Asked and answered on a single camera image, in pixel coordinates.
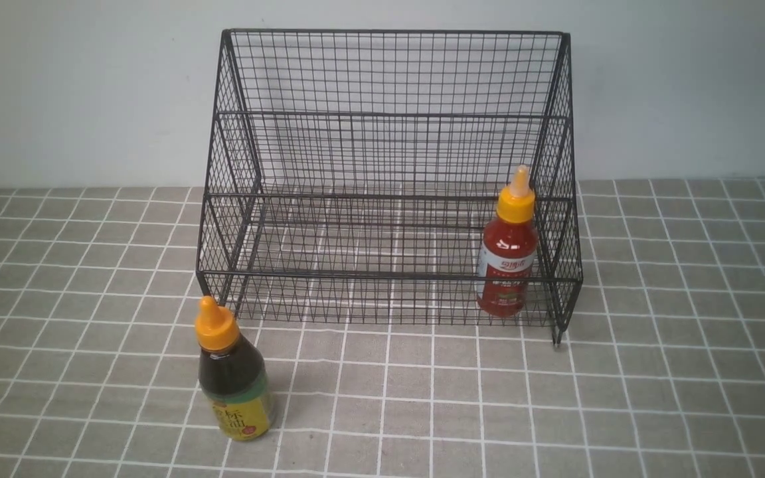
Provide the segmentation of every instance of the red chili sauce bottle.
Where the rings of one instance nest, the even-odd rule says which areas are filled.
[[[477,284],[477,304],[495,317],[512,317],[525,306],[539,240],[533,226],[537,197],[528,179],[528,167],[519,166],[498,196],[497,217],[483,229],[477,275],[487,281]]]

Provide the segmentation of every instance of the yellow label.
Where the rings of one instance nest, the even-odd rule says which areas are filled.
[[[265,390],[249,402],[219,402],[210,398],[218,425],[231,439],[253,439],[270,429],[273,400]]]

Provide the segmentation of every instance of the bottle label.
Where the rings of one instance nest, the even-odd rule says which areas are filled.
[[[531,276],[535,256],[537,253],[533,251],[533,254],[522,258],[501,257],[489,251],[483,243],[477,261],[477,275],[504,280],[477,282],[477,297],[498,306],[523,305],[527,289],[527,281],[524,279]]]
[[[274,421],[273,397],[268,391],[268,376],[262,370],[249,390],[234,396],[206,393],[222,432],[231,439],[257,438]]]

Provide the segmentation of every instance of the white wall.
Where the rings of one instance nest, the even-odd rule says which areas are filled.
[[[225,27],[570,31],[580,178],[765,175],[757,0],[0,0],[0,187],[199,185]]]

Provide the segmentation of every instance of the dark soy sauce bottle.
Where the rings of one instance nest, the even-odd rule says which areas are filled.
[[[274,423],[264,358],[240,333],[232,312],[213,297],[200,301],[195,323],[200,342],[200,387],[222,432],[246,441],[263,435]]]

